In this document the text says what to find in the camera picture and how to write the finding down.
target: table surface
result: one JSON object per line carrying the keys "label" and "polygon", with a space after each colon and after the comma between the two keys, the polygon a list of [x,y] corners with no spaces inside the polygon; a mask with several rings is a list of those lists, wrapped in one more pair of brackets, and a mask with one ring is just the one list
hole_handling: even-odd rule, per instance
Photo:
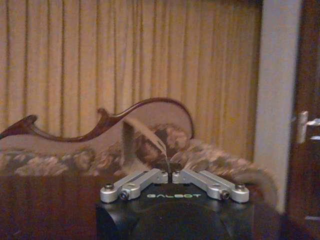
{"label": "table surface", "polygon": [[[96,239],[95,204],[105,181],[102,176],[0,176],[0,239]],[[278,239],[279,233],[281,239],[312,239],[262,203],[255,206],[254,229],[255,239]]]}

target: sofa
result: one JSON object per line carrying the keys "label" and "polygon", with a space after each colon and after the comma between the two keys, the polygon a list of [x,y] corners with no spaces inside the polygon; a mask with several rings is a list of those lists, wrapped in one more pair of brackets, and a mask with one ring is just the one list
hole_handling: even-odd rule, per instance
{"label": "sofa", "polygon": [[0,134],[0,176],[104,176],[114,182],[167,160],[245,183],[252,201],[275,207],[277,189],[268,171],[194,138],[192,118],[181,103],[151,98],[120,114],[98,112],[95,128],[73,138],[40,130],[35,115],[14,123]]}

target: curtain fold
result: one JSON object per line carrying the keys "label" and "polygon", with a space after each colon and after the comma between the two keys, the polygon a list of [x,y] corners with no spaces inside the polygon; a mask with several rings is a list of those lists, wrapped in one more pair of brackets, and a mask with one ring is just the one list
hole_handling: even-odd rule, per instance
{"label": "curtain fold", "polygon": [[184,103],[196,137],[252,159],[261,3],[0,0],[0,131],[29,114],[75,137],[151,97]]}

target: door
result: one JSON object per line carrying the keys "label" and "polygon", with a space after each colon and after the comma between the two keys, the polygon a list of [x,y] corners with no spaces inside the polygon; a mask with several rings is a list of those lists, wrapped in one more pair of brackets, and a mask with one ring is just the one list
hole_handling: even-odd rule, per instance
{"label": "door", "polygon": [[320,0],[303,1],[288,171],[289,217],[320,238]]}

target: metal gripper jaw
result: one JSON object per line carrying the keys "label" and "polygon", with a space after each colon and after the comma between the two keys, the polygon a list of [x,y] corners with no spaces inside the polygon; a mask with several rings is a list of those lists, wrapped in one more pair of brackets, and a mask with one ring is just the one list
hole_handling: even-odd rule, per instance
{"label": "metal gripper jaw", "polygon": [[176,171],[172,174],[172,183],[192,183],[204,190],[210,198],[226,200],[231,198],[238,203],[249,201],[249,190],[243,183],[233,184],[208,171],[195,172],[190,169]]}
{"label": "metal gripper jaw", "polygon": [[[100,190],[100,199],[104,203],[112,203],[118,197],[123,200],[136,199],[150,184],[167,184],[170,179],[169,174],[157,168],[135,172],[114,184],[106,184]],[[194,184],[205,191],[210,198],[216,200],[231,198],[238,203],[249,201],[249,190],[244,184],[233,184],[205,170],[199,173],[190,169],[175,171],[172,173],[172,183]]]}

